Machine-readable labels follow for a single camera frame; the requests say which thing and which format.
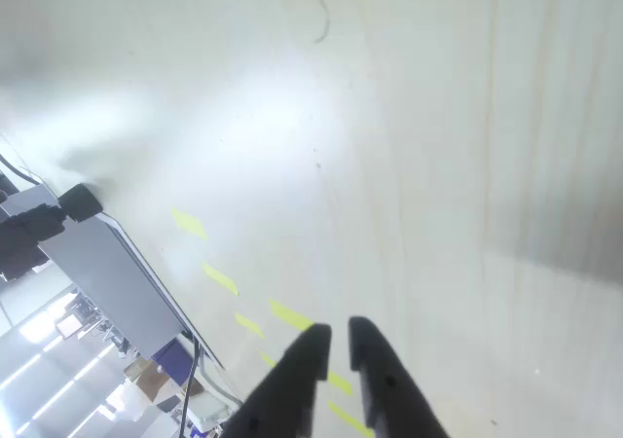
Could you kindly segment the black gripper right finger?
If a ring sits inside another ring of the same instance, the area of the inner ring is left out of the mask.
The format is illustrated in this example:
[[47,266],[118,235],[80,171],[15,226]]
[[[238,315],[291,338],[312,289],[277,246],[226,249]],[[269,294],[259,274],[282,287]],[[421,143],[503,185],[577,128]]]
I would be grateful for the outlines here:
[[368,318],[348,321],[350,369],[359,374],[365,424],[377,437],[446,437],[387,338]]

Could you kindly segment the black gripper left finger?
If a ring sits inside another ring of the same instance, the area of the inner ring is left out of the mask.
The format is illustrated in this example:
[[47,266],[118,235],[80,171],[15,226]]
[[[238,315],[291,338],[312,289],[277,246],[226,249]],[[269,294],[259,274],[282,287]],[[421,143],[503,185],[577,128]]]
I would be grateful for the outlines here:
[[315,323],[284,352],[228,419],[229,437],[312,436],[316,387],[328,377],[332,331]]

